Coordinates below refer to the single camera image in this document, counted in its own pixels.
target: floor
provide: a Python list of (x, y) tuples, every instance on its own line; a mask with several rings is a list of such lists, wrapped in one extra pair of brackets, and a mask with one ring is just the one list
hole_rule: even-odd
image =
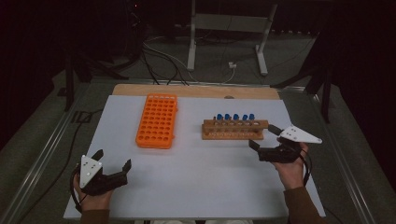
[[(91, 83), (76, 81), (77, 100), (69, 112), (64, 112), (64, 97), (57, 96), (59, 89), (64, 87), (64, 72), (56, 76), (53, 79), (55, 90), (0, 151), (1, 220), (14, 223), (19, 216), (26, 215), (22, 223), (77, 223), (63, 219), (70, 197), (68, 178), (75, 162), (90, 145), (100, 115), (93, 115), (90, 123), (80, 127), (73, 122), (73, 116), (76, 111), (103, 108), (116, 84), (155, 83), (155, 77), (160, 84), (268, 87), (296, 75), (315, 43), (315, 38), (309, 35), (270, 34), (264, 48), (269, 74), (262, 76), (253, 50), (261, 40), (259, 35), (208, 31), (198, 37), (193, 72), (185, 68), (190, 41), (187, 35), (168, 39), (152, 32), (144, 44), (146, 60), (141, 57), (120, 71), (129, 80), (116, 80), (93, 70)], [(173, 60), (177, 69), (166, 57)], [(115, 60), (121, 63), (123, 58)], [(236, 64), (235, 69), (229, 67), (229, 62)], [(309, 77), (293, 83), (279, 95), (288, 102), (290, 118), (295, 125), (303, 125), (329, 139), (323, 145), (324, 150), (312, 155), (316, 161), (313, 177), (326, 206), (326, 220), (329, 223), (396, 223), (395, 192), (337, 87), (332, 86), (331, 122), (324, 123), (314, 111), (304, 110), (318, 107), (315, 102), (320, 99), (320, 92), (318, 96), (304, 93), (307, 81)], [(47, 161), (37, 167), (37, 158), (43, 157), (48, 158)], [(51, 186), (52, 180), (58, 177)], [(32, 186), (26, 186), (24, 180), (29, 180)], [(286, 218), (254, 221), (256, 224), (286, 223)], [(111, 220), (110, 223), (133, 222)]]

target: white table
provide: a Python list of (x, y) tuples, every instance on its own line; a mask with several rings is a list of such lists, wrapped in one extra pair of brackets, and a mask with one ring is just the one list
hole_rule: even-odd
[[(286, 217), (283, 186), (273, 165), (259, 161), (248, 141), (202, 140), (201, 124), (220, 114), (255, 114), (280, 128), (290, 126), (281, 100), (178, 97), (175, 139), (170, 149), (136, 146), (145, 96), (109, 96), (87, 153), (103, 149), (104, 174), (132, 160), (129, 184), (112, 198), (111, 217), (122, 219), (264, 219)], [(262, 147), (277, 145), (264, 131)], [(308, 192), (325, 216), (312, 178)], [(79, 218), (70, 200), (64, 218)]]

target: brown sleeve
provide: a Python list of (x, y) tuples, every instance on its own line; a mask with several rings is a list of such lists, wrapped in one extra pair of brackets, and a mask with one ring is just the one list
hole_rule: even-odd
[(289, 208), (289, 219), (291, 224), (326, 223), (319, 215), (305, 187), (288, 189), (284, 191), (284, 194), (286, 206)]
[(81, 224), (107, 224), (110, 210), (88, 210), (83, 211)]

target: human hand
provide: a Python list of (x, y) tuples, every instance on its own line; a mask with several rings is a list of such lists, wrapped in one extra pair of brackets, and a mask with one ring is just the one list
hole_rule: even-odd
[(110, 190), (102, 195), (97, 196), (87, 195), (83, 193), (79, 187), (78, 175), (74, 176), (73, 187), (78, 194), (78, 200), (80, 201), (82, 211), (109, 209), (111, 195), (113, 194), (114, 190)]
[[(300, 147), (302, 149), (301, 155), (305, 158), (306, 152), (308, 152), (308, 146), (306, 143), (300, 143)], [(279, 173), (280, 181), (285, 189), (296, 189), (304, 186), (304, 162), (300, 158), (291, 163), (271, 163)]]

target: wire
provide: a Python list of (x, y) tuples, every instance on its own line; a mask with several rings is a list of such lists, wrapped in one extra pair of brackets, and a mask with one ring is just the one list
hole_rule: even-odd
[(72, 195), (72, 199), (75, 202), (75, 208), (82, 213), (82, 208), (81, 208), (81, 202), (78, 201), (76, 193), (74, 192), (75, 188), (74, 188), (74, 178), (75, 175), (79, 173), (80, 170), (80, 164), (78, 163), (77, 166), (75, 167), (75, 169), (73, 170), (72, 174), (70, 175), (70, 179), (69, 179), (69, 189), (70, 189), (70, 194)]
[(23, 220), (27, 217), (27, 215), (29, 215), (29, 213), (35, 208), (35, 206), (44, 198), (44, 196), (46, 196), (46, 194), (52, 189), (52, 187), (56, 184), (56, 182), (59, 180), (61, 175), (64, 173), (64, 170), (66, 169), (68, 163), (70, 162), (70, 158), (72, 156), (73, 147), (74, 147), (74, 144), (76, 142), (77, 134), (78, 134), (78, 131), (81, 128), (82, 124), (84, 123), (83, 121), (90, 120), (90, 118), (94, 114), (96, 114), (98, 112), (101, 112), (101, 111), (103, 111), (103, 109), (96, 110), (94, 112), (82, 111), (82, 112), (88, 113), (88, 115), (79, 123), (79, 125), (77, 126), (77, 128), (75, 130), (75, 133), (73, 135), (73, 139), (72, 139), (72, 142), (70, 144), (69, 152), (68, 152), (67, 159), (66, 159), (66, 162), (64, 164), (64, 167), (62, 168), (61, 172), (56, 175), (55, 179), (49, 184), (49, 186), (46, 188), (46, 190), (44, 190), (44, 192), (38, 197), (38, 199), (29, 207), (29, 209), (24, 214), (22, 214), (22, 216), (20, 217), (20, 219), (18, 220), (17, 223), (22, 223), (23, 222)]
[(308, 182), (309, 176), (311, 176), (312, 173), (312, 160), (311, 160), (311, 156), (308, 154), (307, 151), (301, 149), (301, 151), (305, 152), (305, 155), (308, 157), (309, 159), (309, 165), (308, 162), (306, 161), (306, 159), (300, 155), (301, 160), (303, 160), (303, 163), (305, 165), (305, 175), (304, 175), (304, 186), (306, 185), (306, 183)]
[(221, 84), (225, 84), (225, 83), (231, 81), (231, 79), (233, 79), (233, 76), (234, 76), (234, 75), (235, 75), (235, 68), (233, 68), (233, 74), (231, 75), (231, 77), (230, 77), (227, 81), (221, 82), (221, 83), (219, 83), (219, 84), (221, 85)]
[(195, 81), (195, 82), (197, 82), (197, 83), (200, 83), (200, 81), (196, 80), (196, 79), (191, 75), (189, 69), (187, 68), (187, 65), (184, 64), (180, 59), (178, 59), (178, 58), (176, 58), (176, 57), (174, 57), (174, 56), (172, 56), (172, 55), (170, 55), (170, 54), (167, 54), (167, 53), (161, 52), (161, 51), (159, 51), (159, 50), (153, 49), (152, 47), (150, 47), (149, 45), (147, 45), (145, 42), (143, 42), (143, 45), (146, 46), (148, 49), (152, 49), (152, 50), (155, 51), (155, 52), (161, 53), (161, 54), (166, 55), (166, 56), (168, 56), (168, 57), (170, 57), (170, 58), (172, 58), (172, 59), (175, 59), (177, 62), (179, 62), (181, 65), (183, 65), (183, 67), (186, 69), (187, 73), (189, 74), (190, 78), (191, 78), (193, 81)]
[(151, 65), (149, 65), (149, 63), (148, 63), (145, 52), (143, 52), (142, 58), (143, 58), (143, 63), (146, 65), (153, 82), (155, 82), (157, 85), (160, 85), (160, 82), (158, 82), (157, 78), (154, 76), (155, 72), (152, 70)]
[[(158, 55), (154, 55), (152, 53), (146, 52), (146, 51), (143, 51), (143, 53), (148, 54), (148, 55), (152, 55), (152, 56), (158, 56)], [(156, 72), (154, 72), (154, 70), (152, 69), (152, 66), (150, 64), (149, 64), (149, 67), (150, 67), (150, 71), (152, 72), (152, 74), (156, 75), (157, 77), (167, 78), (167, 77), (161, 76), (160, 74), (157, 74)]]
[(174, 62), (169, 56), (164, 55), (164, 54), (162, 54), (162, 53), (160, 53), (160, 52), (158, 52), (158, 51), (156, 51), (156, 50), (153, 50), (153, 49), (146, 49), (146, 48), (144, 48), (144, 49), (145, 49), (145, 50), (148, 50), (148, 51), (152, 51), (152, 52), (154, 52), (154, 53), (156, 53), (156, 54), (154, 54), (154, 53), (148, 53), (148, 52), (144, 51), (145, 53), (147, 53), (147, 54), (149, 54), (149, 55), (152, 55), (152, 56), (155, 56), (155, 57), (163, 58), (163, 59), (165, 59), (166, 61), (170, 62), (170, 63), (175, 67), (176, 72), (175, 72), (175, 74), (174, 74), (171, 78), (168, 79), (168, 82), (166, 83), (166, 85), (169, 85), (173, 79), (175, 79), (177, 76), (180, 76), (180, 81), (181, 81), (181, 83), (182, 83), (183, 85), (189, 86), (189, 84), (187, 83), (187, 81), (184, 80), (183, 76), (181, 75), (180, 70), (178, 69), (177, 65), (175, 64), (175, 62)]
[(87, 198), (87, 196), (88, 196), (88, 194), (85, 194), (84, 197), (81, 199), (81, 201), (79, 201), (78, 203), (81, 205), (81, 204), (82, 204), (82, 201), (84, 201), (85, 198)]

